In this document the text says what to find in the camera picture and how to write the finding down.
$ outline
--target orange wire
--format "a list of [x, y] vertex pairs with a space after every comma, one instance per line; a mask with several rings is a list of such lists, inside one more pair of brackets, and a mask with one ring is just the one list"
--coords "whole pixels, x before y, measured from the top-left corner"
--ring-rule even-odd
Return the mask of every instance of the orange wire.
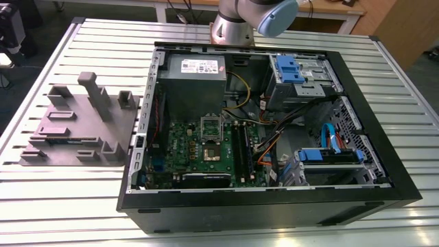
[[270, 150], [270, 148], [273, 147], [273, 145], [274, 145], [274, 143], [277, 142], [278, 138], [280, 138], [280, 136], [277, 136], [277, 138], [276, 138], [274, 141], [270, 143], [270, 145], [268, 146], [266, 150], [264, 151], [264, 153], [262, 153], [261, 156], [258, 157], [258, 159], [257, 159], [257, 164], [258, 164], [258, 165], [268, 165], [268, 166], [270, 166], [269, 163], [266, 163], [266, 162], [261, 162], [261, 159], [262, 159], [262, 157], [265, 156], [265, 154], [268, 153], [268, 151]]
[[338, 142], [340, 142], [338, 145], [342, 146], [344, 148], [346, 148], [346, 145], [345, 145], [344, 141], [341, 140], [340, 134], [336, 133], [334, 136], [336, 136], [336, 139], [337, 139]]

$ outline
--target power supply label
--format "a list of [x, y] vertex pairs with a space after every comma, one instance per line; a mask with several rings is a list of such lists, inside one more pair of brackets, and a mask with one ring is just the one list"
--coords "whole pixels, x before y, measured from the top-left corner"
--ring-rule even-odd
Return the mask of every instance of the power supply label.
[[181, 73], [217, 74], [217, 61], [184, 59]]

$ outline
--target wooden desk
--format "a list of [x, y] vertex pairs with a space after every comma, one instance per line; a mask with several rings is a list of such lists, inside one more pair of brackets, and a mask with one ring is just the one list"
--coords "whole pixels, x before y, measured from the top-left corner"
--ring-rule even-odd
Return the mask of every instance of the wooden desk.
[[[139, 0], [154, 3], [157, 22], [165, 23], [165, 9], [170, 8], [166, 0]], [[174, 8], [185, 9], [182, 0], [169, 0]], [[190, 0], [192, 9], [217, 11], [217, 4], [220, 0]], [[337, 31], [338, 34], [349, 34], [360, 16], [365, 14], [362, 6], [356, 2], [353, 7], [348, 7], [341, 2], [332, 2], [328, 0], [312, 0], [313, 14], [312, 18], [341, 20], [342, 24]], [[297, 17], [308, 17], [310, 5], [302, 4], [298, 7]]]
[[[149, 2], [164, 2], [166, 0], [141, 0]], [[182, 4], [182, 0], [169, 0], [170, 3]], [[196, 5], [213, 5], [217, 6], [220, 0], [190, 0], [192, 4]], [[341, 2], [333, 2], [329, 0], [312, 0], [313, 12], [314, 13], [330, 13], [330, 14], [350, 14], [350, 15], [364, 15], [365, 10], [362, 6], [356, 2], [353, 7], [345, 6]], [[309, 4], [300, 5], [298, 11], [309, 12]]]

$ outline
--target yellow wire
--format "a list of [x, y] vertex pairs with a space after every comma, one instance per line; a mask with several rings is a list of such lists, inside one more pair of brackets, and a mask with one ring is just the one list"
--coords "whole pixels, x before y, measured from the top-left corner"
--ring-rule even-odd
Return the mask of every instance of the yellow wire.
[[225, 110], [232, 110], [232, 109], [237, 109], [237, 108], [240, 108], [240, 107], [248, 102], [248, 100], [249, 100], [250, 88], [249, 88], [248, 83], [245, 82], [245, 80], [244, 80], [244, 79], [242, 79], [236, 73], [233, 73], [233, 72], [230, 72], [230, 71], [226, 71], [226, 73], [228, 73], [228, 74], [232, 74], [233, 76], [236, 76], [236, 78], [242, 82], [242, 84], [244, 84], [244, 86], [245, 86], [245, 88], [246, 88], [246, 98], [245, 98], [244, 102], [240, 103], [240, 104], [238, 104], [237, 106], [234, 106], [234, 107], [225, 107], [225, 108], [224, 108]]

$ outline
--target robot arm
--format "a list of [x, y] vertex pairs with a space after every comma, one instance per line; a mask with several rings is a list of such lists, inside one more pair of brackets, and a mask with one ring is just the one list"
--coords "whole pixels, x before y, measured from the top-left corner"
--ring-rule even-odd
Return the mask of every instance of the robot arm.
[[252, 45], [253, 28], [274, 37], [288, 28], [306, 0], [221, 0], [212, 26], [214, 44]]

